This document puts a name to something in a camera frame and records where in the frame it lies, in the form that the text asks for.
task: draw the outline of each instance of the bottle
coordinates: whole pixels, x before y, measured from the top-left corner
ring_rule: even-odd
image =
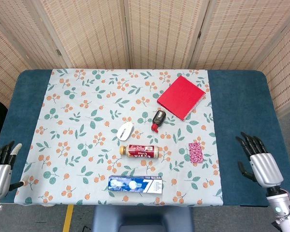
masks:
[[[158,110],[153,118],[153,125],[151,126],[151,130],[158,133],[157,128],[161,126],[165,119],[166,113],[162,110]]]
[[[144,157],[144,158],[158,158],[157,146],[143,146],[143,145],[127,145],[120,146],[119,153],[128,157]]]

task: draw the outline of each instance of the robotic arm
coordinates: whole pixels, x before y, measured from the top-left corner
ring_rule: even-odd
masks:
[[[280,184],[284,178],[271,153],[268,153],[263,142],[253,136],[241,132],[244,140],[236,137],[241,144],[252,168],[253,173],[244,169],[242,162],[238,161],[238,168],[242,175],[266,188],[266,199],[275,212],[276,221],[273,222],[278,230],[290,232],[290,194],[282,189]]]
[[[16,145],[11,152],[13,145],[14,141],[0,149],[0,200],[5,197],[8,191],[21,187],[25,183],[23,180],[10,185],[13,165],[22,144]]]

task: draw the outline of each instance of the woven panel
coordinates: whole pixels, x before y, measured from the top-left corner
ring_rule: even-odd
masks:
[[[275,109],[290,101],[290,29],[262,61],[258,70],[267,78]]]
[[[0,0],[0,23],[43,69],[61,67],[34,18],[22,0]]]
[[[0,32],[0,102],[9,106],[18,75],[30,66]]]
[[[41,2],[74,67],[129,67],[119,0]]]
[[[196,69],[247,69],[290,15],[290,0],[218,0]]]
[[[133,68],[185,68],[202,2],[129,0]]]

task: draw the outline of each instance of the bottle cap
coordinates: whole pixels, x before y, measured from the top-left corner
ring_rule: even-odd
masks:
[[[120,153],[121,155],[124,154],[124,150],[125,150],[125,146],[120,146],[120,147],[119,147],[119,153]]]
[[[158,124],[154,123],[153,125],[151,125],[151,130],[158,133],[157,128],[158,128]]]

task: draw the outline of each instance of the computer mouse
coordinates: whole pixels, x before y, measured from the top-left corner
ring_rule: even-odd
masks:
[[[133,123],[126,122],[118,129],[116,136],[119,140],[126,141],[129,138],[132,131],[133,131]]]

